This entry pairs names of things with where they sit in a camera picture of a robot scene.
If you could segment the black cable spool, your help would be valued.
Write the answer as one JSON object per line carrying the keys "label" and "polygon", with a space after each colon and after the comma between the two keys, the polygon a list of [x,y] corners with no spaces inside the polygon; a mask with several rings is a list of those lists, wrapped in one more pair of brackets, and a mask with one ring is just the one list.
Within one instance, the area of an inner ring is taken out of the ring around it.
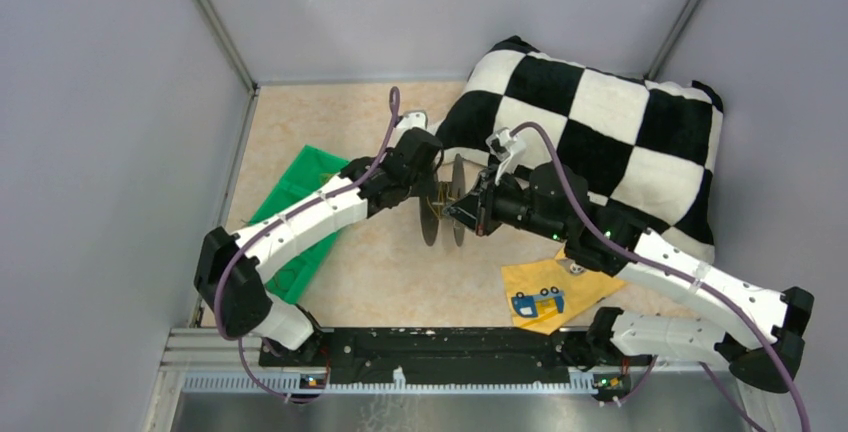
{"label": "black cable spool", "polygon": [[442,181],[437,172],[425,180],[418,189],[419,220],[423,240],[427,246],[433,246],[442,224],[451,224],[455,244],[461,247],[464,243],[466,228],[455,220],[447,217],[444,208],[465,194],[464,158],[457,155],[452,162],[450,181]]}

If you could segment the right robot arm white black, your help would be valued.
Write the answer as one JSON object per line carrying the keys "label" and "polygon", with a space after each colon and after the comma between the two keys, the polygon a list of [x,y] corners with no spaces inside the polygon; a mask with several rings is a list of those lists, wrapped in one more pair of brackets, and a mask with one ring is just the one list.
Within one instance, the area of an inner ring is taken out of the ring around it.
{"label": "right robot arm white black", "polygon": [[560,242],[577,267],[652,289],[695,312],[684,319],[601,308],[586,335],[594,361],[675,357],[724,365],[767,392],[793,389],[814,304],[810,292],[757,287],[689,255],[629,213],[592,203],[586,181],[567,166],[544,163],[527,185],[499,166],[486,168],[445,212],[478,236],[507,225]]}

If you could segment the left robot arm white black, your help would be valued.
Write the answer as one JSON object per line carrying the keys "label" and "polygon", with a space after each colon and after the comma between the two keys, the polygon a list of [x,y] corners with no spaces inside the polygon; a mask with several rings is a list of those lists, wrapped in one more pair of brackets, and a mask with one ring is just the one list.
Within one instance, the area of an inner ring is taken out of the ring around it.
{"label": "left robot arm white black", "polygon": [[284,265],[343,228],[394,208],[435,174],[441,142],[422,128],[402,133],[374,158],[347,164],[321,188],[271,218],[202,239],[194,286],[229,341],[258,334],[297,365],[319,356],[320,338],[307,314],[271,294],[266,285]]}

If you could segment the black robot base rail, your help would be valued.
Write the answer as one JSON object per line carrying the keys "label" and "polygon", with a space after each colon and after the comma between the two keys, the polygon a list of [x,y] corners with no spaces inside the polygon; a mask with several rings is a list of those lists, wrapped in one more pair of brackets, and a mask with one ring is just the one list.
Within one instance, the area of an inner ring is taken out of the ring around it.
{"label": "black robot base rail", "polygon": [[582,328],[550,335],[513,327],[338,327],[295,351],[274,344],[264,368],[313,367],[333,385],[386,384],[401,371],[411,385],[565,384],[581,371],[621,367],[594,351]]}

